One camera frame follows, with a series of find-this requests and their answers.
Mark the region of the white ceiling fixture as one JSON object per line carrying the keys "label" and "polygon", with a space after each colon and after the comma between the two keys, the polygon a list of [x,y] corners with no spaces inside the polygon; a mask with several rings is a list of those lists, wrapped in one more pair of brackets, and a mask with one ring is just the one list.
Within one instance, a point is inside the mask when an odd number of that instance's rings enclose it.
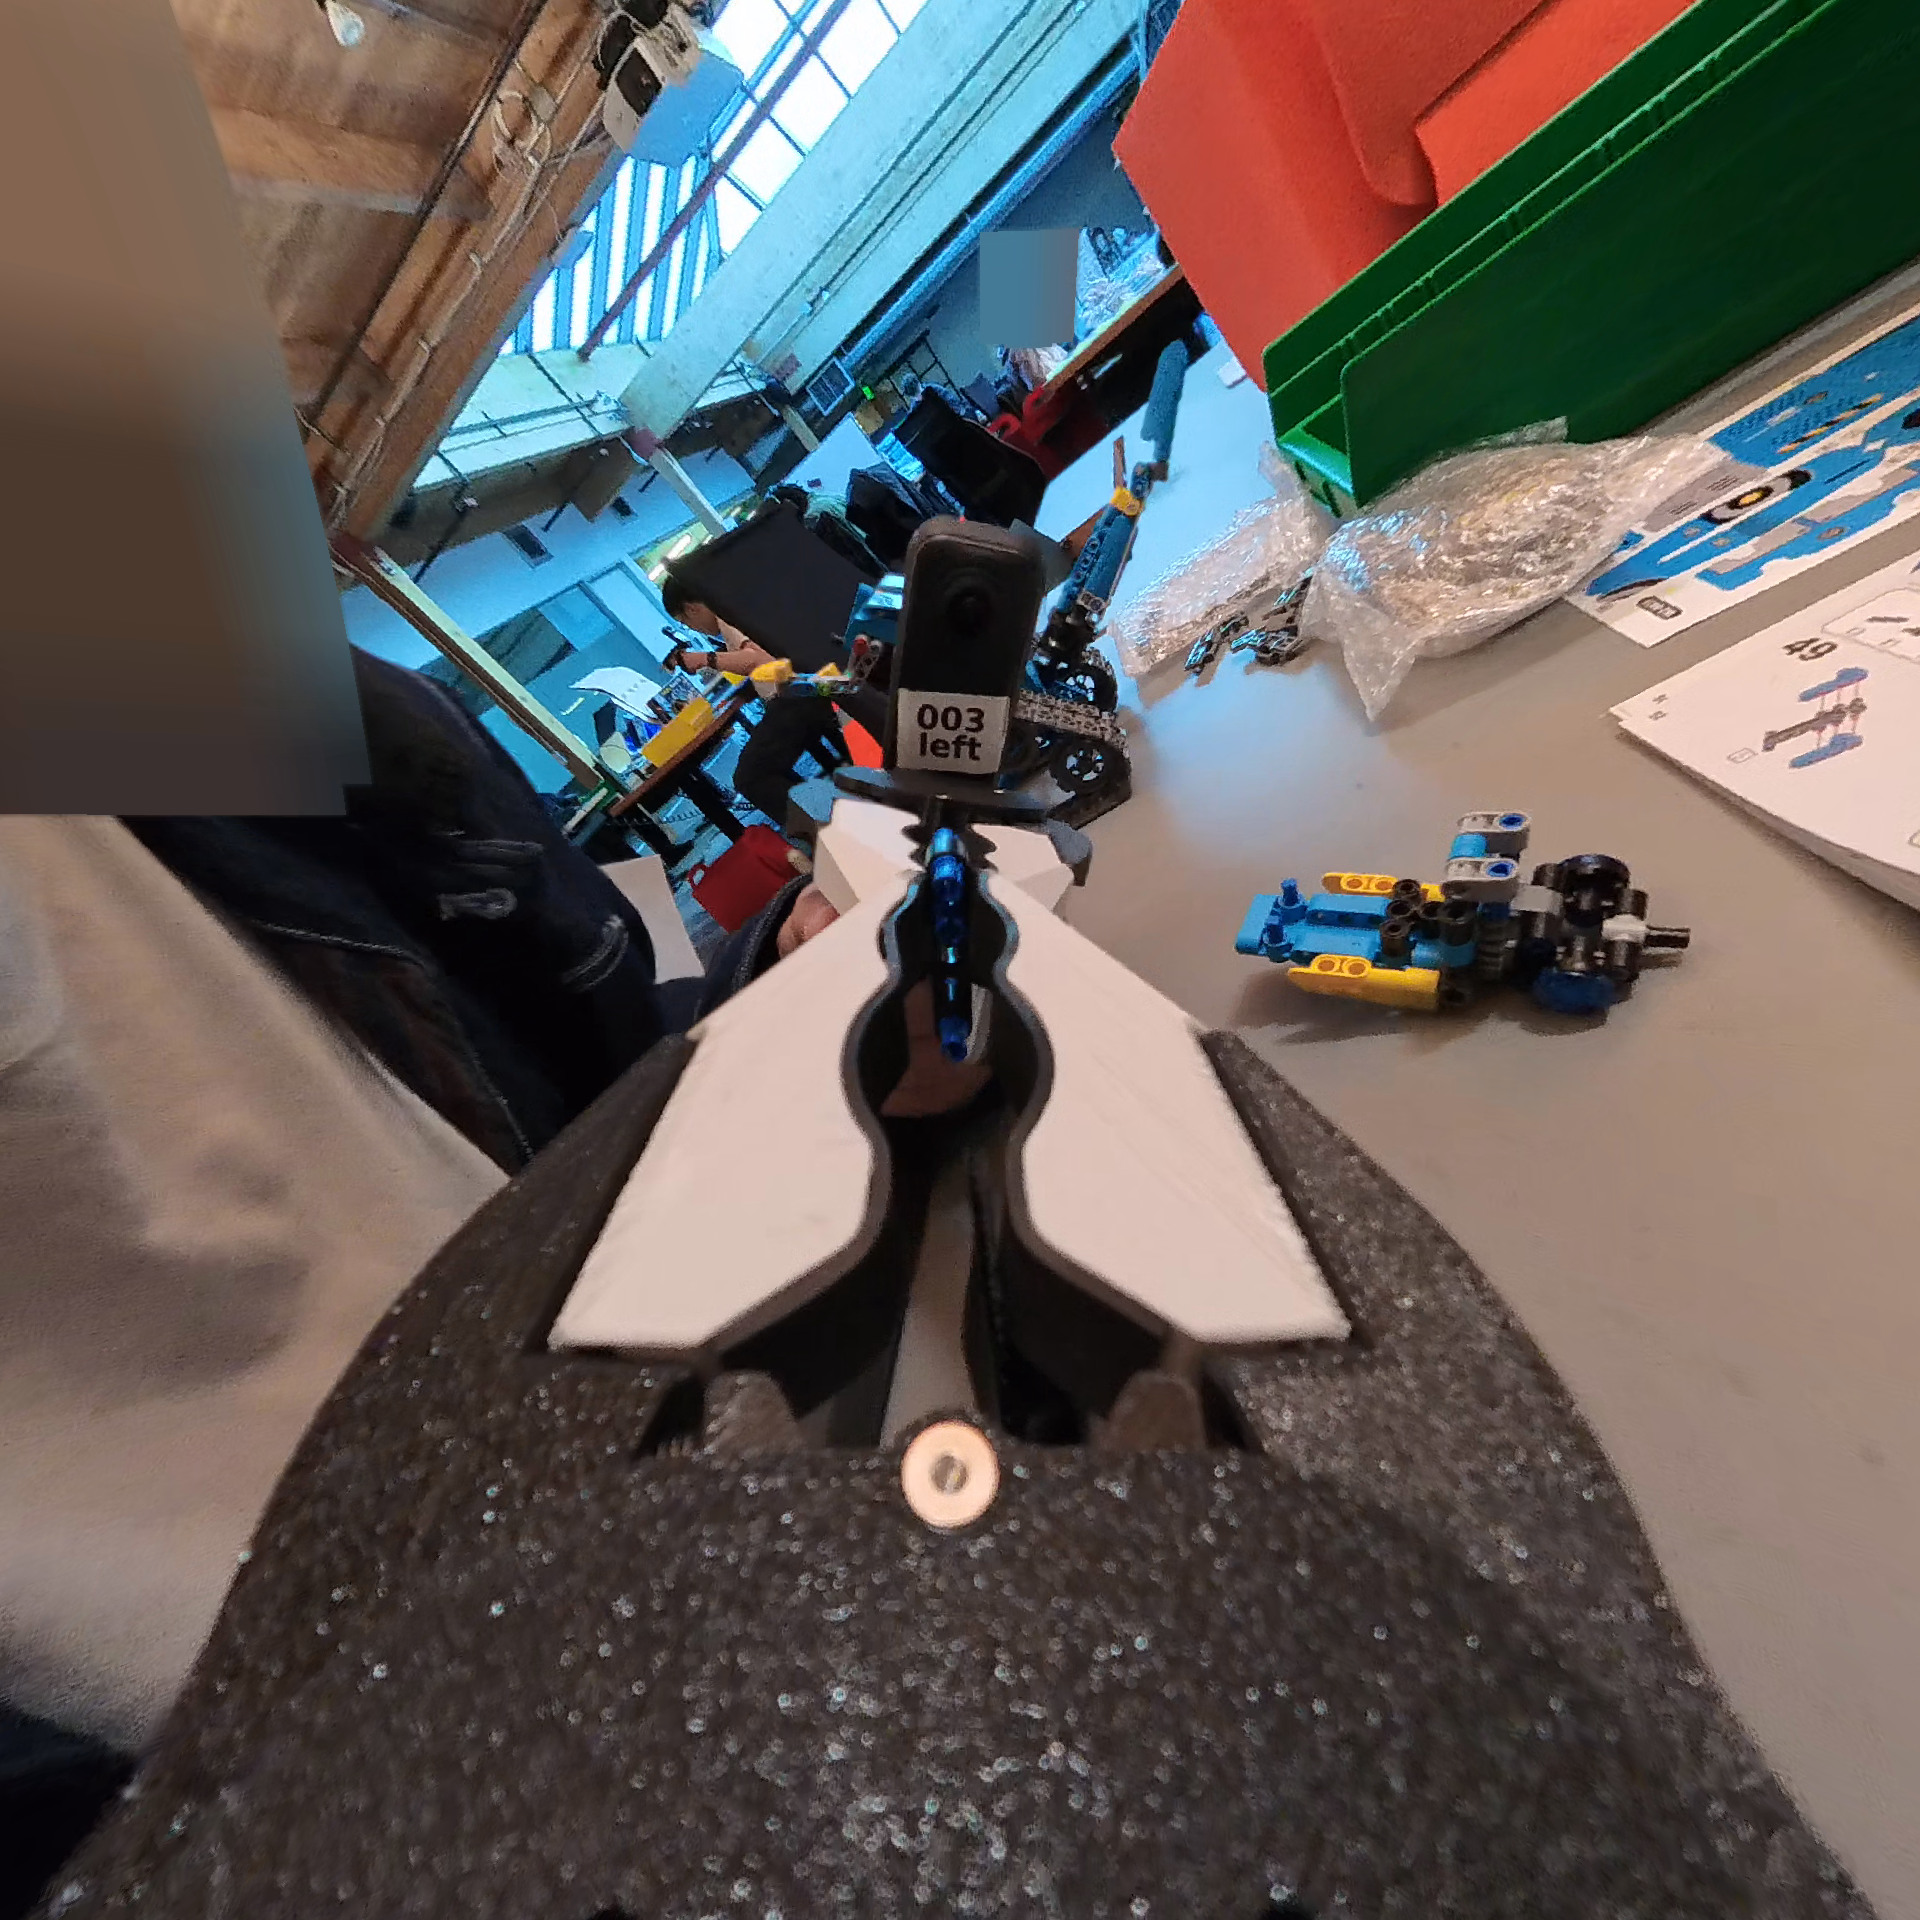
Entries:
{"label": "white ceiling fixture", "polygon": [[680,3],[611,3],[593,52],[611,145],[636,148],[642,121],[700,64],[700,27]]}

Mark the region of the open instruction booklet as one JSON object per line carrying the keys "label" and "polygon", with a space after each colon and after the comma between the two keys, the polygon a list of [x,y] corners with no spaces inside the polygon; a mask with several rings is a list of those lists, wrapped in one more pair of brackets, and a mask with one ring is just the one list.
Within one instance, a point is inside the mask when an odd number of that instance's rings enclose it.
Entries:
{"label": "open instruction booklet", "polygon": [[1917,561],[1899,558],[1613,710],[1620,731],[1917,906]]}

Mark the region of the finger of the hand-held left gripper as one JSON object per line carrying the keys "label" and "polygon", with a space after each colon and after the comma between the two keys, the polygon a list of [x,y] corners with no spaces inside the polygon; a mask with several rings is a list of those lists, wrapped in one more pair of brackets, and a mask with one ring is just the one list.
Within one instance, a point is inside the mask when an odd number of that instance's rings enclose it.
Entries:
{"label": "finger of the hand-held left gripper", "polygon": [[1019,906],[1065,912],[1080,886],[1080,829],[1066,822],[979,822],[988,847],[988,891],[1013,915]]}
{"label": "finger of the hand-held left gripper", "polygon": [[812,848],[812,883],[834,906],[892,906],[918,865],[913,811],[872,799],[834,799]]}

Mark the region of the built blue robot model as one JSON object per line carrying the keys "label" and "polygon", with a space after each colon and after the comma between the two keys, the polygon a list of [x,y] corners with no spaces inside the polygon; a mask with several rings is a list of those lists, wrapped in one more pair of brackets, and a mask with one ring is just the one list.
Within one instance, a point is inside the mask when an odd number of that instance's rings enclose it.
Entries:
{"label": "built blue robot model", "polygon": [[[1129,462],[1127,439],[1117,435],[1110,503],[1066,543],[1043,540],[1055,599],[1021,668],[1003,782],[1049,776],[1061,791],[1052,812],[1069,826],[1090,822],[1131,797],[1131,759],[1117,717],[1117,672],[1095,644],[1133,551],[1144,504],[1167,479],[1190,362],[1182,340],[1164,346],[1144,407],[1144,456]],[[902,575],[858,589],[842,663],[799,668],[781,658],[757,666],[749,682],[763,703],[828,700],[844,717],[876,728],[902,601]]]}

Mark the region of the red bag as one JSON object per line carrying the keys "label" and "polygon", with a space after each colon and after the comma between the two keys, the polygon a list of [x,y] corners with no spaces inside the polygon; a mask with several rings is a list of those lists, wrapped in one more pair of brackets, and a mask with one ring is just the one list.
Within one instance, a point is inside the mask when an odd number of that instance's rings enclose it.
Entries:
{"label": "red bag", "polygon": [[794,881],[797,848],[766,822],[742,828],[726,852],[689,871],[692,899],[726,933],[742,930]]}

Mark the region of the green plastic bin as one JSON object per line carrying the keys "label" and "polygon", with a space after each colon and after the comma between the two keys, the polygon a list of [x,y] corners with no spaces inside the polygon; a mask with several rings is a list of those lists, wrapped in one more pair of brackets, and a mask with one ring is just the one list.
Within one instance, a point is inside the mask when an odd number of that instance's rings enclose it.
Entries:
{"label": "green plastic bin", "polygon": [[1654,421],[1915,263],[1915,3],[1530,4],[1413,121],[1434,205],[1262,359],[1339,507]]}

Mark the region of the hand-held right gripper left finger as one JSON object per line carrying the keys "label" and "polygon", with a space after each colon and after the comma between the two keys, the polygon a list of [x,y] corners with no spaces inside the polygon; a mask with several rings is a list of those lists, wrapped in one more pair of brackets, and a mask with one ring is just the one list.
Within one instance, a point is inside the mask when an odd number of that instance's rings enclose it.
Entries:
{"label": "hand-held right gripper left finger", "polygon": [[905,897],[896,875],[693,1029],[554,1349],[723,1354],[859,1257],[885,1177],[852,1061],[892,983],[882,925]]}

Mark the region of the blue sticker sheet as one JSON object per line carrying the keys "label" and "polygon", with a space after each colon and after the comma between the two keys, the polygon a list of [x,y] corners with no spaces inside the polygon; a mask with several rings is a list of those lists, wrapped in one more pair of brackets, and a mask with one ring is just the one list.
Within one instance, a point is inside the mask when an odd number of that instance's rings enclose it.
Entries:
{"label": "blue sticker sheet", "polygon": [[1642,646],[1915,514],[1917,305],[1718,421],[1707,444],[1718,463],[1569,593]]}

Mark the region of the white shirt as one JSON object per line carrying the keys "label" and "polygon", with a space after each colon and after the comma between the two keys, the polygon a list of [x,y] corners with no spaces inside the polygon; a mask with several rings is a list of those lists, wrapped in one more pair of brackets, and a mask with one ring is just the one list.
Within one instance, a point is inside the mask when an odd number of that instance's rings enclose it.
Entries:
{"label": "white shirt", "polygon": [[127,828],[5,815],[5,1703],[157,1734],[319,1408],[506,1179]]}

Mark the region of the blue yellow brick assembly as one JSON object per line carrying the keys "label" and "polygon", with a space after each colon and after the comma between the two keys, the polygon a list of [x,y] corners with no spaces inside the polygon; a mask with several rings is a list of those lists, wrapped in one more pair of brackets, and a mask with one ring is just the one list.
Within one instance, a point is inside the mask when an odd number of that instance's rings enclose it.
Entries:
{"label": "blue yellow brick assembly", "polygon": [[1555,1016],[1603,1017],[1648,964],[1692,945],[1659,924],[1628,862],[1534,862],[1529,811],[1458,815],[1439,878],[1326,871],[1250,901],[1235,949],[1312,996],[1391,1012],[1465,1010],[1511,990]]}

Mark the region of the orange plastic bin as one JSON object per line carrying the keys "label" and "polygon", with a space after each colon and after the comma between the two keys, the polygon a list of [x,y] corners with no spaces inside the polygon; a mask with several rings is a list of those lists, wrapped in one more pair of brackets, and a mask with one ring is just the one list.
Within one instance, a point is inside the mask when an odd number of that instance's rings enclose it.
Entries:
{"label": "orange plastic bin", "polygon": [[1685,3],[1190,3],[1117,160],[1246,371]]}

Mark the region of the black tilted panel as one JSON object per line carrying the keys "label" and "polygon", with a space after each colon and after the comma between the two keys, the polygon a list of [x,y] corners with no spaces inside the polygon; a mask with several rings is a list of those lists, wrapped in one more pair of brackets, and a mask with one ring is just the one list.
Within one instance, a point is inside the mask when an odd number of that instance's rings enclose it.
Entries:
{"label": "black tilted panel", "polygon": [[670,581],[801,674],[848,666],[844,634],[868,577],[793,507],[772,507],[670,567]]}

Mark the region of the crinkled clear plastic bag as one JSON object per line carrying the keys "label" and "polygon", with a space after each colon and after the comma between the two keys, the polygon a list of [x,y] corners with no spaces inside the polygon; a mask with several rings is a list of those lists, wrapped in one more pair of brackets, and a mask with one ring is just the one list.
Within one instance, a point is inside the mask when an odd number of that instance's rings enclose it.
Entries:
{"label": "crinkled clear plastic bag", "polygon": [[1718,460],[1698,432],[1573,442],[1566,418],[1453,450],[1334,530],[1297,632],[1340,654],[1378,718],[1419,662],[1475,649],[1581,587]]}

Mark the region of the clear bag of track links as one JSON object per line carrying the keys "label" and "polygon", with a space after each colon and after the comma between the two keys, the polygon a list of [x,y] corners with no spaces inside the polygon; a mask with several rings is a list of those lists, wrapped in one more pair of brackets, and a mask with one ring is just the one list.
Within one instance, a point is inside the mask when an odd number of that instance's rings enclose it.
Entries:
{"label": "clear bag of track links", "polygon": [[1105,638],[1140,681],[1237,614],[1262,615],[1334,536],[1334,514],[1302,490],[1262,497],[1217,536],[1110,609]]}

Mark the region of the grey desk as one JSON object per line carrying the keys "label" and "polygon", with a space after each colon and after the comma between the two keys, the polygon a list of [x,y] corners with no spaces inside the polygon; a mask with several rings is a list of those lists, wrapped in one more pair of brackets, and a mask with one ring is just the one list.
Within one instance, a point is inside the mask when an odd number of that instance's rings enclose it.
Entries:
{"label": "grey desk", "polygon": [[[1419,663],[1123,681],[1133,797],[1073,921],[1235,1024],[1462,1241],[1569,1379],[1670,1592],[1881,1915],[1915,1915],[1915,915],[1620,734],[1613,708],[1907,556],[1892,526],[1642,649],[1552,603]],[[1237,954],[1252,895],[1436,875],[1475,809],[1622,856],[1689,952],[1603,1022],[1381,1017]]]}

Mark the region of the short black ridged beam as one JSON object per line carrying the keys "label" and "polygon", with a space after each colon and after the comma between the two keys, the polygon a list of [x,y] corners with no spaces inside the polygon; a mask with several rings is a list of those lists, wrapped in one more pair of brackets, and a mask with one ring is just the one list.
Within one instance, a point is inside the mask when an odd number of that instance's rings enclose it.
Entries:
{"label": "short black ridged beam", "polygon": [[[959,954],[959,964],[948,964],[943,954],[937,949],[935,941],[931,906],[937,901],[937,892],[931,891],[925,871],[927,853],[931,848],[965,852],[969,865],[969,878],[963,897],[969,925],[967,925],[965,949]],[[925,959],[925,976],[931,976],[935,981],[937,1016],[973,1012],[973,1032],[974,1032],[974,990],[978,990],[974,936],[979,933],[983,925],[983,886],[979,886],[979,871],[973,858],[973,842],[965,828],[945,822],[929,829],[925,848],[920,853],[920,878],[914,881],[914,887],[908,899],[908,925],[909,925],[908,943],[914,947],[914,954]]]}

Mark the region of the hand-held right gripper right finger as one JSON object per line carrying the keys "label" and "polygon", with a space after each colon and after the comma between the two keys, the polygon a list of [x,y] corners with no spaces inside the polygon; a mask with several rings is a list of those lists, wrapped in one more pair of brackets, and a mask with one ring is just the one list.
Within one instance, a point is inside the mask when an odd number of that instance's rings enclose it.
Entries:
{"label": "hand-held right gripper right finger", "polygon": [[1345,1340],[1351,1321],[1204,1032],[1052,906],[988,875],[1009,919],[1009,1038],[1036,1054],[1013,1192],[1043,1256],[1151,1333],[1208,1351]]}

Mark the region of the striped skylight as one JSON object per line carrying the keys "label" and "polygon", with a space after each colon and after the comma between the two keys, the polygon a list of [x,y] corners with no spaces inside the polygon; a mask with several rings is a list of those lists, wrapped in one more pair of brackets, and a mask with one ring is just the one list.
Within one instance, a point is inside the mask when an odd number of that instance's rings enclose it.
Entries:
{"label": "striped skylight", "polygon": [[925,3],[693,4],[708,54],[681,158],[633,148],[497,356],[657,343],[692,311]]}

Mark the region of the person's left hand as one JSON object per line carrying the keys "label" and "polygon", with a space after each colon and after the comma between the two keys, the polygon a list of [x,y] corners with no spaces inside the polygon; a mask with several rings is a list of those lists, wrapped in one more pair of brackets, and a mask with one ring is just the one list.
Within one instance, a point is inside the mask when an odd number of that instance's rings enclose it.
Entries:
{"label": "person's left hand", "polygon": [[[841,909],[812,881],[785,909],[777,925],[775,957],[783,963],[819,937],[841,917]],[[878,1102],[878,1117],[920,1120],[965,1109],[989,1084],[994,1070],[988,1061],[953,1059],[939,1035],[935,981],[918,978],[900,1000],[900,1029],[908,1061]]]}

